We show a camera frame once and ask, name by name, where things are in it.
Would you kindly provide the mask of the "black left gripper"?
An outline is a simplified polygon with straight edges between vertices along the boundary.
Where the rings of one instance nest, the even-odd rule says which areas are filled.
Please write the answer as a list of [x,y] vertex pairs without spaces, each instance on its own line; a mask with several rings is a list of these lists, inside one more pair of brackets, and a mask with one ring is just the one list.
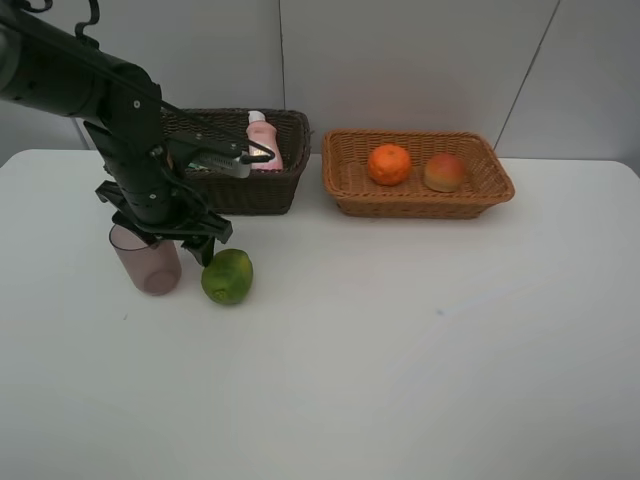
[[96,194],[117,209],[114,222],[134,231],[146,248],[182,240],[181,247],[206,268],[215,240],[227,242],[232,224],[212,212],[183,172],[170,166],[160,120],[115,120],[103,126],[86,121],[84,126],[113,178]]

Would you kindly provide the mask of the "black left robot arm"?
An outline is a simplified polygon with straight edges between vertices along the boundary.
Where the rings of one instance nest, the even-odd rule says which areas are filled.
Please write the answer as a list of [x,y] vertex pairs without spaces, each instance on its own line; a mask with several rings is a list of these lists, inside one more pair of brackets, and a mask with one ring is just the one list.
[[113,223],[150,247],[177,240],[207,266],[232,225],[212,210],[186,168],[198,155],[230,159],[237,150],[189,133],[165,135],[169,108],[141,67],[38,13],[26,1],[1,4],[2,100],[83,120],[111,177],[96,194],[114,207]]

